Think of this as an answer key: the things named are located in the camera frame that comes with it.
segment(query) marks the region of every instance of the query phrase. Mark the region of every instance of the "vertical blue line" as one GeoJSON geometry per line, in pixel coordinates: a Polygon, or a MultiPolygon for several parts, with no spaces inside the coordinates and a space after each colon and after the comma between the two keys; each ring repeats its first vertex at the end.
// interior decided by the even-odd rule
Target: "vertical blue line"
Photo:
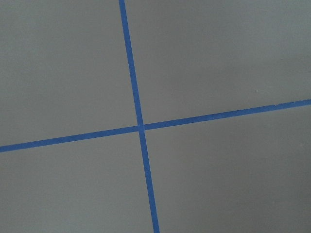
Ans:
{"type": "Polygon", "coordinates": [[[154,233],[159,233],[160,229],[159,229],[159,223],[158,223],[157,213],[156,213],[156,201],[155,201],[154,189],[153,189],[153,185],[152,185],[152,178],[151,178],[151,171],[150,171],[150,164],[149,164],[149,157],[148,157],[148,150],[147,150],[147,142],[146,142],[146,136],[145,136],[145,128],[144,128],[144,122],[143,122],[142,113],[141,113],[138,84],[137,84],[137,79],[136,79],[136,72],[135,72],[134,58],[133,58],[133,52],[132,52],[131,38],[130,38],[130,32],[129,32],[129,28],[128,28],[128,22],[127,22],[126,8],[125,8],[124,0],[119,0],[119,5],[120,5],[120,12],[121,12],[121,19],[122,19],[122,27],[123,27],[123,33],[124,33],[127,61],[128,61],[128,67],[130,70],[131,84],[132,84],[132,90],[133,90],[133,97],[134,97],[136,118],[137,118],[137,124],[138,124],[138,132],[139,132],[142,160],[143,160],[144,170],[145,170],[145,178],[146,178],[146,184],[147,184],[151,219],[152,219],[154,233]]]}

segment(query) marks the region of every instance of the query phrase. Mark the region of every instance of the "horizontal blue line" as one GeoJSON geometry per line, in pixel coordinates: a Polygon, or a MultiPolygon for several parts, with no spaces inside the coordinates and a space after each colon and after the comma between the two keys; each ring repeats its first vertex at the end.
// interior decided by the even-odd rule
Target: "horizontal blue line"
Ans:
{"type": "Polygon", "coordinates": [[[106,137],[106,136],[112,136],[112,135],[117,135],[117,134],[132,133],[132,132],[137,132],[137,131],[138,131],[138,126],[131,126],[131,127],[120,128],[120,129],[114,129],[114,130],[83,133],[83,134],[77,134],[77,135],[71,135],[71,136],[65,136],[65,137],[57,137],[57,138],[45,139],[45,140],[34,141],[34,142],[25,142],[25,143],[19,143],[19,144],[14,144],[14,145],[2,146],[0,147],[0,152],[11,151],[11,150],[22,150],[22,149],[34,148],[34,147],[42,147],[42,146],[48,146],[48,145],[53,145],[53,144],[81,141],[81,140],[92,139],[92,138],[97,138],[97,137],[106,137]]]}
{"type": "Polygon", "coordinates": [[[249,114],[263,113],[263,112],[269,112],[269,111],[275,111],[275,110],[281,110],[281,109],[301,107],[301,106],[306,106],[306,105],[311,105],[311,100],[300,100],[296,102],[281,103],[278,105],[268,105],[268,106],[263,106],[263,107],[248,108],[248,109],[242,109],[242,110],[236,110],[236,111],[230,111],[230,112],[223,112],[223,113],[216,113],[216,114],[210,114],[210,115],[204,115],[204,116],[195,116],[195,117],[189,117],[189,118],[184,118],[184,119],[168,120],[168,121],[163,121],[163,122],[158,122],[158,123],[151,123],[151,124],[145,125],[145,130],[159,129],[159,128],[165,128],[165,127],[176,126],[176,125],[191,124],[195,122],[202,122],[202,121],[217,120],[217,119],[237,117],[237,116],[243,116],[243,115],[249,115],[249,114]]]}
{"type": "MultiPolygon", "coordinates": [[[[242,110],[236,110],[236,111],[230,111],[230,112],[223,112],[223,113],[216,113],[216,114],[210,114],[210,115],[204,115],[204,116],[195,116],[195,117],[189,117],[189,118],[184,118],[184,119],[169,120],[169,121],[163,121],[163,122],[158,122],[158,123],[145,124],[144,128],[145,130],[152,130],[152,129],[170,127],[170,126],[191,124],[195,122],[217,120],[217,119],[222,119],[222,118],[238,117],[238,116],[249,115],[249,114],[263,113],[263,112],[276,111],[276,110],[295,108],[295,107],[302,107],[302,106],[307,106],[307,105],[311,105],[311,100],[300,100],[296,102],[281,103],[277,105],[268,105],[268,106],[263,106],[263,107],[248,108],[248,109],[242,109],[242,110]]],[[[92,139],[92,138],[97,138],[97,137],[106,137],[106,136],[112,136],[112,135],[124,134],[124,133],[132,133],[132,132],[138,132],[138,126],[98,131],[98,132],[93,132],[93,133],[83,133],[83,134],[77,134],[77,135],[72,135],[72,136],[65,136],[65,137],[45,139],[45,140],[34,141],[34,142],[25,142],[25,143],[13,144],[13,145],[8,145],[8,146],[2,146],[0,147],[0,152],[22,150],[22,149],[34,148],[34,147],[42,147],[42,146],[48,146],[48,145],[53,145],[53,144],[81,141],[81,140],[92,139]]]]}

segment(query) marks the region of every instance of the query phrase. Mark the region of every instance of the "gray surface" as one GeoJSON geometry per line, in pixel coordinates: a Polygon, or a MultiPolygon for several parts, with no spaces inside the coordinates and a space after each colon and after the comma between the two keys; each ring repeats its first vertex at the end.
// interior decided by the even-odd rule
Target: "gray surface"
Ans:
{"type": "Polygon", "coordinates": [[[0,154],[6,233],[151,233],[137,133],[0,154]]]}
{"type": "Polygon", "coordinates": [[[136,125],[118,1],[0,7],[0,145],[136,125]]]}
{"type": "Polygon", "coordinates": [[[146,123],[310,98],[311,1],[126,1],[146,123]]]}
{"type": "Polygon", "coordinates": [[[147,131],[162,233],[311,232],[311,107],[147,131]]]}

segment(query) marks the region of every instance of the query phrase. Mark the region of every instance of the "blue line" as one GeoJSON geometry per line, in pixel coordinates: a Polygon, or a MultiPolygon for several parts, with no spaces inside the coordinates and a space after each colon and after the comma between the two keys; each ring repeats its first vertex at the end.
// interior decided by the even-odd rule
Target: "blue line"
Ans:
{"type": "Polygon", "coordinates": [[[14,145],[2,146],[0,147],[0,152],[22,150],[22,149],[28,149],[28,148],[34,148],[34,147],[42,147],[42,146],[48,146],[48,145],[53,145],[53,144],[81,141],[81,140],[92,139],[92,138],[97,138],[97,137],[106,137],[106,136],[112,136],[112,135],[117,135],[117,134],[132,133],[132,132],[137,132],[137,131],[138,131],[138,126],[131,126],[131,127],[120,128],[120,129],[114,129],[114,130],[105,130],[105,131],[98,131],[98,132],[93,132],[93,133],[83,133],[83,134],[51,138],[51,139],[45,139],[45,140],[40,140],[40,141],[34,141],[34,142],[25,142],[25,143],[19,143],[19,144],[14,144],[14,145]]]}
{"type": "Polygon", "coordinates": [[[230,111],[230,112],[223,112],[223,113],[216,113],[216,114],[210,114],[210,115],[204,115],[204,116],[195,116],[195,117],[189,117],[189,118],[184,118],[184,119],[168,120],[168,121],[163,121],[163,122],[151,123],[151,124],[145,125],[145,130],[159,129],[159,128],[165,128],[165,127],[176,126],[176,125],[191,124],[195,122],[217,120],[217,119],[223,119],[223,118],[229,118],[229,117],[237,117],[237,116],[243,116],[243,115],[249,115],[249,114],[276,111],[276,110],[295,108],[295,107],[301,107],[301,106],[307,106],[307,105],[311,105],[311,100],[300,100],[296,102],[281,103],[278,105],[268,105],[268,106],[263,106],[263,107],[248,108],[248,109],[242,109],[242,110],[236,110],[236,111],[230,111]]]}
{"type": "Polygon", "coordinates": [[[145,177],[146,177],[152,225],[153,225],[154,233],[159,233],[160,229],[159,229],[159,223],[158,223],[157,213],[156,213],[156,201],[155,201],[154,189],[153,189],[152,178],[151,178],[147,142],[146,142],[146,136],[145,136],[145,128],[144,128],[140,100],[139,100],[138,84],[137,84],[131,38],[130,38],[130,31],[129,31],[128,22],[127,22],[127,15],[126,15],[126,8],[125,8],[124,0],[119,0],[119,5],[120,5],[120,13],[121,13],[128,67],[129,67],[131,83],[132,83],[132,90],[133,90],[135,111],[136,111],[136,117],[137,117],[141,153],[142,153],[142,159],[143,159],[144,171],[145,171],[145,177]]]}

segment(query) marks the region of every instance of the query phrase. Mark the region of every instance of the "blue tape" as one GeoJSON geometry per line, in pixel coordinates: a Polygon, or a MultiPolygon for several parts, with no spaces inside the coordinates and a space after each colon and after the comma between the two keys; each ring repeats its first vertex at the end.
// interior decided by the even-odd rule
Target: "blue tape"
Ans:
{"type": "Polygon", "coordinates": [[[34,141],[34,142],[25,142],[25,143],[19,143],[19,144],[14,144],[14,145],[2,146],[0,147],[0,152],[11,151],[11,150],[22,150],[22,149],[28,149],[28,148],[34,148],[34,147],[42,147],[42,146],[48,146],[48,145],[53,145],[53,144],[81,141],[81,140],[92,139],[92,138],[97,138],[97,137],[106,137],[106,136],[112,136],[112,135],[117,135],[117,134],[132,133],[132,132],[137,132],[137,131],[138,131],[138,126],[131,126],[131,127],[120,128],[120,129],[114,129],[114,130],[105,130],[105,131],[98,131],[98,132],[93,132],[93,133],[83,133],[83,134],[58,137],[58,138],[52,138],[52,139],[45,139],[45,140],[34,141]]]}
{"type": "Polygon", "coordinates": [[[242,109],[242,110],[236,110],[236,111],[230,111],[230,112],[223,112],[223,113],[216,113],[216,114],[210,114],[210,115],[204,115],[204,116],[195,116],[195,117],[189,117],[189,118],[184,118],[184,119],[168,120],[168,121],[163,121],[163,122],[158,122],[158,123],[151,123],[151,124],[145,125],[145,130],[159,129],[159,128],[165,128],[165,127],[176,126],[176,125],[191,124],[195,122],[217,120],[217,119],[222,119],[222,118],[237,117],[237,116],[243,116],[243,115],[249,115],[249,114],[276,111],[276,110],[295,108],[295,107],[301,107],[301,106],[306,106],[306,105],[311,105],[311,100],[300,100],[296,102],[281,103],[278,105],[268,105],[268,106],[263,106],[263,107],[248,108],[248,109],[242,109]]]}
{"type": "Polygon", "coordinates": [[[157,213],[156,213],[156,201],[155,201],[154,189],[153,189],[152,178],[151,178],[147,142],[146,142],[146,136],[145,136],[145,128],[144,128],[144,123],[143,123],[143,118],[142,118],[142,113],[141,113],[138,84],[137,84],[131,38],[130,38],[130,32],[128,28],[124,0],[119,0],[119,5],[120,5],[123,33],[124,33],[127,61],[128,61],[128,67],[130,71],[131,84],[132,84],[132,90],[133,90],[134,105],[135,105],[135,111],[136,111],[136,116],[137,116],[138,132],[139,132],[141,153],[142,153],[145,178],[146,178],[146,184],[147,184],[152,225],[153,225],[154,233],[159,233],[160,229],[159,229],[159,223],[158,223],[158,218],[157,218],[157,213]]]}

